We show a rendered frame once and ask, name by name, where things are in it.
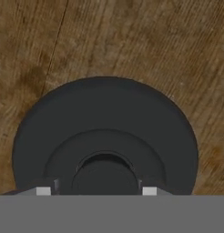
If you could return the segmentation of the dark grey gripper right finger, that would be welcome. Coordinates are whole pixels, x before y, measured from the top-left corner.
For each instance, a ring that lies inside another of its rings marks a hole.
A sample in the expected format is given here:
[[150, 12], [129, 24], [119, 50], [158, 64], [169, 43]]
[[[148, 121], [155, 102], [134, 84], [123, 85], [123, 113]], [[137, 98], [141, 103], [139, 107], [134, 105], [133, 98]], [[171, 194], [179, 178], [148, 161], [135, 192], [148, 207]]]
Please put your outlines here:
[[173, 196], [177, 195], [174, 189], [161, 180], [155, 179], [140, 179], [138, 181], [139, 192], [142, 196]]

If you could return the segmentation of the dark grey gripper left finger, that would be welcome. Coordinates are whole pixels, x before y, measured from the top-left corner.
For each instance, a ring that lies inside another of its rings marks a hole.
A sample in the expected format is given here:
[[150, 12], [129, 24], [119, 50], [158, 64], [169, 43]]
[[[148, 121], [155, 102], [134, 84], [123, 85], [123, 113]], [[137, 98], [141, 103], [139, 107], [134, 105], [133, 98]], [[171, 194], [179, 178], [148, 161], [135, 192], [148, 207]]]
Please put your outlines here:
[[37, 180], [27, 187], [18, 188], [5, 193], [6, 196], [54, 196], [59, 194], [59, 179], [48, 178]]

